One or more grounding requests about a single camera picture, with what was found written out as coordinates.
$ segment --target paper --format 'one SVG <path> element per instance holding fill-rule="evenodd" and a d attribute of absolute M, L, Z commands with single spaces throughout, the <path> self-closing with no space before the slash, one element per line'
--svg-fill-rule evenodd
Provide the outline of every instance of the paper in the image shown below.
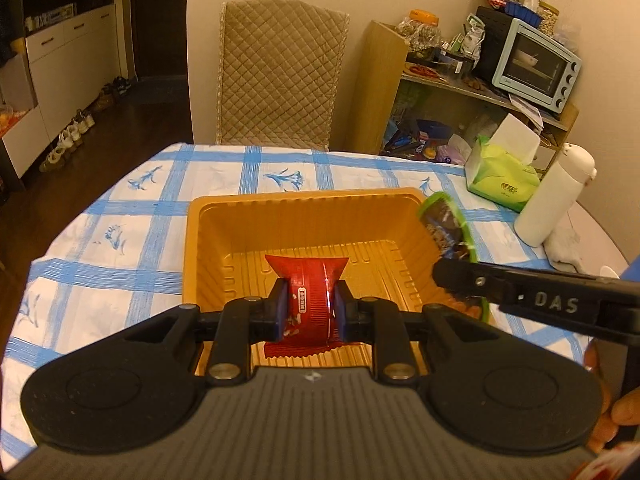
<path fill-rule="evenodd" d="M 509 99 L 513 106 L 525 114 L 536 125 L 536 130 L 538 132 L 545 129 L 545 124 L 542 122 L 540 110 L 517 95 L 509 94 Z"/>
<path fill-rule="evenodd" d="M 447 144 L 462 155 L 462 158 L 465 160 L 467 160 L 469 155 L 471 155 L 471 146 L 466 143 L 465 139 L 457 134 L 453 134 Z"/>
<path fill-rule="evenodd" d="M 508 114 L 498 126 L 489 144 L 497 144 L 523 164 L 531 164 L 540 145 L 540 137 L 521 120 Z"/>

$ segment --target tissue box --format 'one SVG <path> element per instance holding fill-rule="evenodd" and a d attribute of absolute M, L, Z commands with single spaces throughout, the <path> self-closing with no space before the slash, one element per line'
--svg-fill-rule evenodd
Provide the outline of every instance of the tissue box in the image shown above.
<path fill-rule="evenodd" d="M 465 176 L 470 192 L 517 212 L 540 185 L 536 170 L 482 136 L 465 164 Z"/>

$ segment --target oven door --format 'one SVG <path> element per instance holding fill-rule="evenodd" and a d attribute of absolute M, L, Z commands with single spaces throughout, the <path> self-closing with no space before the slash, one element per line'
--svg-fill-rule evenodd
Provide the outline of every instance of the oven door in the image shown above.
<path fill-rule="evenodd" d="M 558 87 L 572 70 L 570 59 L 571 54 L 568 56 L 555 41 L 526 23 L 513 20 L 493 83 L 553 107 Z"/>

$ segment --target jar lid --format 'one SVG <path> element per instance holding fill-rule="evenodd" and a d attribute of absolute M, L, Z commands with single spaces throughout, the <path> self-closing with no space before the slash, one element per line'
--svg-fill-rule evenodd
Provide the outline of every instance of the jar lid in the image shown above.
<path fill-rule="evenodd" d="M 542 0 L 540 0 L 540 3 L 538 4 L 538 6 L 542 7 L 543 9 L 548 9 L 554 14 L 560 14 L 560 11 L 556 9 L 553 5 L 543 2 Z"/>
<path fill-rule="evenodd" d="M 426 23 L 427 25 L 433 25 L 434 27 L 437 27 L 440 23 L 440 19 L 435 14 L 420 9 L 414 9 L 409 12 L 409 18 Z"/>

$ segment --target human hand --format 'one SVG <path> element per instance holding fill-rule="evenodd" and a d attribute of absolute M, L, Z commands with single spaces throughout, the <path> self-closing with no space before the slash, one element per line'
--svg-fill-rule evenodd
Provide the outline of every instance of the human hand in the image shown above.
<path fill-rule="evenodd" d="M 601 452 L 604 445 L 618 433 L 619 426 L 636 426 L 640 424 L 640 388 L 617 400 L 612 409 L 609 386 L 602 379 L 598 352 L 591 342 L 584 353 L 584 365 L 600 379 L 602 388 L 602 411 L 588 442 L 588 446 L 596 453 Z"/>

